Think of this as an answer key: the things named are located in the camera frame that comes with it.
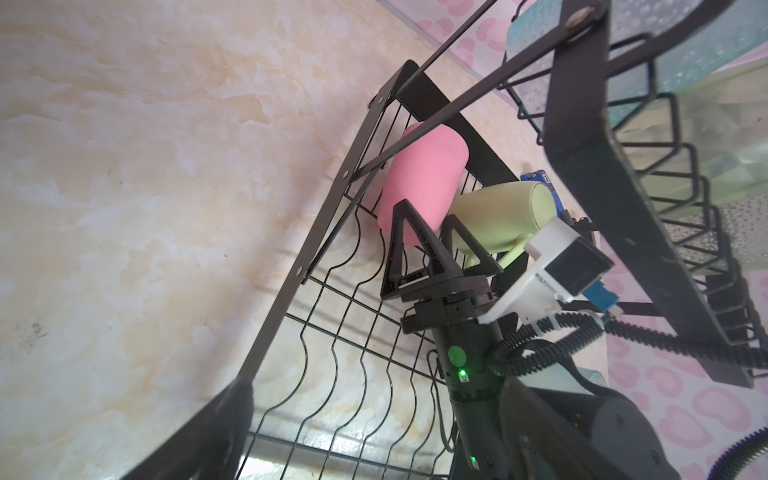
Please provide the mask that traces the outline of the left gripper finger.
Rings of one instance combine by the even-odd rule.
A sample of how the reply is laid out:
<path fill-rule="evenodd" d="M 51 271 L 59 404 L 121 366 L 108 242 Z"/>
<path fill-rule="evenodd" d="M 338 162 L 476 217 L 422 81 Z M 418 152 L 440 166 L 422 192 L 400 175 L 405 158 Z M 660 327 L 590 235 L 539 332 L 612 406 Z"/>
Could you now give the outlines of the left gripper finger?
<path fill-rule="evenodd" d="M 254 412 L 252 382 L 232 381 L 126 479 L 233 479 Z"/>

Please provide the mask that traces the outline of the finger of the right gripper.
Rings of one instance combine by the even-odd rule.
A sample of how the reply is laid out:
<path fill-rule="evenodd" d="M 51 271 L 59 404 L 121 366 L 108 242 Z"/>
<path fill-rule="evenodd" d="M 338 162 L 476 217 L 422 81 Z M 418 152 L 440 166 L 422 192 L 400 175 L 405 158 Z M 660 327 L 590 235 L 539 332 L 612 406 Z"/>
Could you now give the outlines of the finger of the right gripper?
<path fill-rule="evenodd" d="M 448 250 L 448 253 L 453 251 L 455 236 L 463 242 L 477 260 L 476 265 L 461 268 L 464 276 L 483 275 L 491 277 L 503 272 L 503 267 L 487 252 L 461 220 L 456 215 L 450 214 L 444 219 L 439 234 L 440 243 Z"/>
<path fill-rule="evenodd" d="M 403 274 L 404 233 L 408 225 L 424 249 L 429 264 L 411 274 Z M 382 300 L 412 300 L 416 293 L 456 277 L 456 262 L 447 247 L 428 226 L 412 203 L 404 199 L 393 208 L 389 250 L 386 257 L 380 296 Z"/>

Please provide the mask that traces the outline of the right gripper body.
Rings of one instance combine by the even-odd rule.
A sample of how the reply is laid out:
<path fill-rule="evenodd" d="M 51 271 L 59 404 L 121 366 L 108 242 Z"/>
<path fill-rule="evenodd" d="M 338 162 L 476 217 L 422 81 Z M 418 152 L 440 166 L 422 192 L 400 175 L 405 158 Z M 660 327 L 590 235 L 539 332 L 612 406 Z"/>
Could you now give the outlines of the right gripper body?
<path fill-rule="evenodd" d="M 406 334 L 476 319 L 497 301 L 488 279 L 483 275 L 430 275 L 427 269 L 405 276 L 386 276 L 381 298 L 399 298 L 404 303 L 414 303 L 412 312 L 400 319 Z"/>

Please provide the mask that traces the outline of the white mug green handle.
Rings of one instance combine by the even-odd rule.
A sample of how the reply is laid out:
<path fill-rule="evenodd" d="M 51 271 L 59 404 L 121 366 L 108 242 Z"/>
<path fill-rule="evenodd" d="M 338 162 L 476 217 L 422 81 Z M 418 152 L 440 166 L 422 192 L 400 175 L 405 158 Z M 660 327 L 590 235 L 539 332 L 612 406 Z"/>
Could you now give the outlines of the white mug green handle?
<path fill-rule="evenodd" d="M 547 186 L 535 181 L 491 185 L 456 197 L 449 210 L 490 254 L 501 254 L 506 268 L 524 252 L 526 244 L 557 216 L 555 199 Z"/>

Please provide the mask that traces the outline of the solid pink plastic cup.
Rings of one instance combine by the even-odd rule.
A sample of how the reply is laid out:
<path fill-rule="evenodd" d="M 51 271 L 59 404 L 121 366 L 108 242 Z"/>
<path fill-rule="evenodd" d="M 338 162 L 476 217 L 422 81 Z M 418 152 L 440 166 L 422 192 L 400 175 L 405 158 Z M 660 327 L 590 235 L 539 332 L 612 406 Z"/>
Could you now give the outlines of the solid pink plastic cup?
<path fill-rule="evenodd" d="M 444 124 L 396 154 L 385 178 L 377 213 L 383 233 L 391 234 L 394 206 L 404 199 L 434 232 L 438 231 L 468 160 L 467 143 Z"/>

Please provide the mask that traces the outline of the teal textured plastic cup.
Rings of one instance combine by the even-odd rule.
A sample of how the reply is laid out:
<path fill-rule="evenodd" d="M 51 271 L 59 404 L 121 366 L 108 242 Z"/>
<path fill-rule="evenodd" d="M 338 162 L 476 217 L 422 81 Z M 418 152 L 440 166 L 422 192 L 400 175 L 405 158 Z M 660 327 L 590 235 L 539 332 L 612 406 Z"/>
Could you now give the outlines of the teal textured plastic cup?
<path fill-rule="evenodd" d="M 498 87 L 547 139 L 604 135 L 766 39 L 764 1 L 536 1 L 507 30 Z"/>

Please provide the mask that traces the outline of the light green transparent cup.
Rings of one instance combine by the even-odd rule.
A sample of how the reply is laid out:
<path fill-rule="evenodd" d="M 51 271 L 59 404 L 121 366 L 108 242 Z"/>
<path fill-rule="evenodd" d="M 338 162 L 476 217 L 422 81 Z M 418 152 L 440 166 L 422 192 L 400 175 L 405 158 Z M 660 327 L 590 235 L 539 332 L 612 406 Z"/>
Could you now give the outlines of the light green transparent cup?
<path fill-rule="evenodd" d="M 712 203 L 724 206 L 767 196 L 767 58 L 715 72 L 676 94 L 681 140 L 698 155 Z M 672 140 L 668 101 L 658 100 L 619 132 L 622 142 Z M 624 147 L 633 167 L 651 166 L 671 147 Z M 692 181 L 649 175 L 650 197 L 686 199 Z"/>

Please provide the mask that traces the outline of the pale green frosted cup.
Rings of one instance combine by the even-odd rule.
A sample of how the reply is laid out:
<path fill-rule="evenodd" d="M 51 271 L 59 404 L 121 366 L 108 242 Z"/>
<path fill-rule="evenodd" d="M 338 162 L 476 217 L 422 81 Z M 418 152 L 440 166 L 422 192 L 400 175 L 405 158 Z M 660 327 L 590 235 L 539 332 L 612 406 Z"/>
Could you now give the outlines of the pale green frosted cup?
<path fill-rule="evenodd" d="M 721 232 L 728 236 L 731 255 L 743 271 L 767 269 L 767 194 L 718 206 Z M 700 207 L 689 207 L 682 213 L 663 218 L 662 222 L 673 241 L 681 241 L 696 235 L 704 226 Z M 691 267 L 711 262 L 703 269 L 706 275 L 725 271 L 727 260 L 716 261 L 719 244 L 715 231 L 706 232 L 684 246 L 678 252 Z"/>

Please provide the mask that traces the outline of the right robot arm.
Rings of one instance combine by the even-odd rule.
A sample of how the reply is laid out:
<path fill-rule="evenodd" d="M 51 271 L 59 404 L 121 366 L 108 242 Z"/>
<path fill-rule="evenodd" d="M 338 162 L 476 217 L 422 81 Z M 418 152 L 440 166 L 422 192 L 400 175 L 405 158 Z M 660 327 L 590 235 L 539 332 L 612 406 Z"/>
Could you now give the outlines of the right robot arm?
<path fill-rule="evenodd" d="M 407 333 L 435 340 L 464 469 L 455 479 L 674 479 L 639 407 L 587 380 L 573 355 L 613 321 L 606 310 L 559 311 L 609 260 L 560 220 L 534 237 L 534 266 L 502 296 L 501 272 L 456 216 L 440 232 L 409 201 L 392 212 L 383 299 L 413 305 Z"/>

